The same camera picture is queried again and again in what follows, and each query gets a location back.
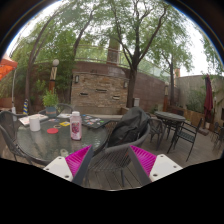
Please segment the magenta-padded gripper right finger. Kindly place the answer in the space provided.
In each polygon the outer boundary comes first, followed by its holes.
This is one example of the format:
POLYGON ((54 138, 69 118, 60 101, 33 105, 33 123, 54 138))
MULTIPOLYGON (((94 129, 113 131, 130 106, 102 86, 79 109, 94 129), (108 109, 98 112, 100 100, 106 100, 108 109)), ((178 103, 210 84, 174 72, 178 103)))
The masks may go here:
POLYGON ((143 186, 182 169, 165 154, 154 155, 137 146, 130 145, 128 155, 143 186))

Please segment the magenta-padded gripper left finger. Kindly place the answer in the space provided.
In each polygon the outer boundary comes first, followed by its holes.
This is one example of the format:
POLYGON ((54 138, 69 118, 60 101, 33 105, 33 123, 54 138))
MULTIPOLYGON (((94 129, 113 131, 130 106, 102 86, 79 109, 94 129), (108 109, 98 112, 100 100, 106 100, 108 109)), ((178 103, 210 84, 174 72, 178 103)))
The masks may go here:
POLYGON ((67 157, 58 156, 44 170, 81 185, 93 156, 92 146, 86 146, 67 157))

